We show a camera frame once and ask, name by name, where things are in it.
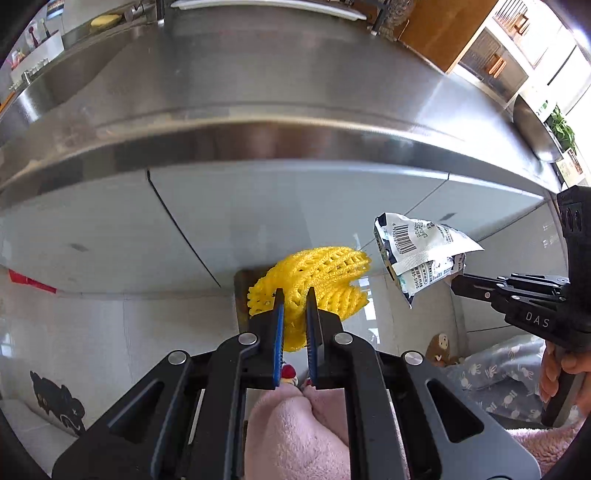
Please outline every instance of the green leaves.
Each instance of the green leaves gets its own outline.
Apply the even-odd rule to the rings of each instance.
[[[546,124],[550,127],[550,130],[552,130],[552,133],[564,151],[572,148],[574,153],[577,153],[573,129],[566,123],[566,118],[562,115],[558,105],[550,114],[548,120],[546,120]]]

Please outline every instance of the metal bowl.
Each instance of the metal bowl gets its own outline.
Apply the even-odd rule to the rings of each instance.
[[[518,95],[515,100],[513,123],[541,161],[554,163],[562,160],[562,150],[554,135],[540,121],[521,95]]]

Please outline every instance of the bunny print fabric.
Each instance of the bunny print fabric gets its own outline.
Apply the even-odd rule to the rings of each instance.
[[[538,382],[545,342],[518,335],[475,353],[446,376],[483,410],[511,419],[539,422],[543,408]]]

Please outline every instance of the bottle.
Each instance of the bottle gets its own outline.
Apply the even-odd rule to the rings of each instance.
[[[47,25],[45,25],[44,18],[41,19],[41,25],[43,25],[43,31],[45,32],[45,39],[47,40],[48,38],[51,37],[51,34],[49,33],[49,30],[47,29]]]
[[[15,68],[18,67],[18,64],[21,62],[21,59],[18,56],[18,50],[15,50],[12,52],[11,54],[11,64],[10,64],[10,69],[14,70]]]

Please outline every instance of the screw head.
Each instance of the screw head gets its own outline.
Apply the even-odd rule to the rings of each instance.
[[[168,363],[172,365],[182,365],[187,361],[187,354],[181,350],[176,350],[168,355]]]
[[[353,337],[350,333],[339,332],[335,335],[335,342],[337,342],[339,345],[348,345],[353,343]]]
[[[241,333],[238,337],[238,342],[240,342],[242,345],[252,345],[256,343],[257,340],[258,339],[256,338],[256,335],[251,332]]]
[[[418,352],[406,352],[404,361],[409,365],[420,365],[423,363],[423,356]]]

